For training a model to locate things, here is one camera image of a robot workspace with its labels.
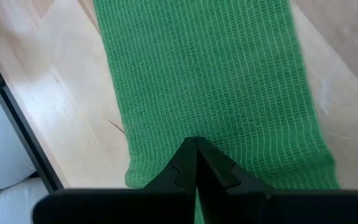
green gauze bandage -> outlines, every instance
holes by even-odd
[[[287,0],[95,0],[130,187],[202,136],[280,189],[336,189]]]

light wood table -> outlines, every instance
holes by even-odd
[[[337,176],[358,188],[358,1],[291,7]],[[128,146],[91,0],[0,0],[0,72],[64,187],[125,187]]]

black metal rail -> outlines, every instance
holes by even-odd
[[[29,123],[0,74],[0,104],[49,192],[63,189]]]

wood grain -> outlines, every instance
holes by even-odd
[[[358,1],[293,0],[324,138],[358,189]],[[65,187],[124,187],[127,142],[91,0],[0,0],[0,71]]]

black frame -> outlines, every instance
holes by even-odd
[[[64,189],[23,112],[0,74],[0,104],[49,192]]]
[[[358,223],[358,190],[280,190],[205,138],[186,138],[143,189],[69,189],[33,211],[41,223]]]

